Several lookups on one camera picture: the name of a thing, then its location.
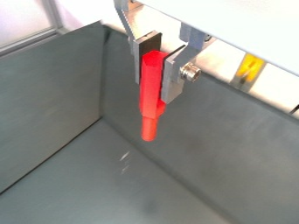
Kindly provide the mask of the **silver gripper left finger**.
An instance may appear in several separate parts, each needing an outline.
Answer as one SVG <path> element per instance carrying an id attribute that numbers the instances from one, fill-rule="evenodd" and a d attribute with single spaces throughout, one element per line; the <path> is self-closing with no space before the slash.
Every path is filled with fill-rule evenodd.
<path id="1" fill-rule="evenodd" d="M 163 34 L 155 30 L 147 31 L 142 16 L 146 6 L 136 0 L 113 0 L 116 13 L 126 28 L 131 53 L 135 58 L 135 83 L 142 79 L 142 58 L 152 50 L 162 48 Z"/>

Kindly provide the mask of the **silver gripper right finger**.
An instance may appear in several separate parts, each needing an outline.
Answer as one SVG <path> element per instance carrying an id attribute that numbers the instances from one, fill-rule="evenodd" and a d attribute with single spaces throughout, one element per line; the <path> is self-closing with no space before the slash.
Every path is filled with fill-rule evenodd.
<path id="1" fill-rule="evenodd" d="M 170 103 L 183 92 L 186 77 L 182 67 L 192 61 L 202 51 L 206 33 L 187 24 L 182 24 L 180 40 L 186 45 L 175 49 L 163 62 L 162 100 Z"/>

